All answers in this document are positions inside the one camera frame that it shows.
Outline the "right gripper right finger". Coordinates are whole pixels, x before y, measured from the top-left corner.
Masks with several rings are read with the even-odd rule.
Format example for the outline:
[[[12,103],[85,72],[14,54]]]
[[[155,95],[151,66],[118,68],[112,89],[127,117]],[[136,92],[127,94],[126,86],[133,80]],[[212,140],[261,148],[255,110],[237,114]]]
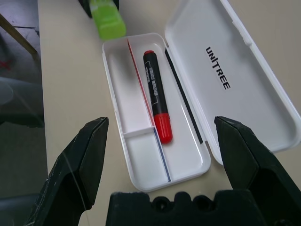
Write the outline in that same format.
[[[233,189],[251,192],[269,226],[301,224],[301,191],[254,132],[233,119],[214,119],[222,162]]]

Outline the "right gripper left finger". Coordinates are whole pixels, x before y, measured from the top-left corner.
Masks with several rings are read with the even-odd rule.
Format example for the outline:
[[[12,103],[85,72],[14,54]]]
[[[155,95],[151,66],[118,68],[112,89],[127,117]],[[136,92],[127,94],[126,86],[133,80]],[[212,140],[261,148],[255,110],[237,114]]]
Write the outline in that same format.
[[[100,185],[108,117],[85,124],[57,157],[26,226],[77,226],[96,201]]]

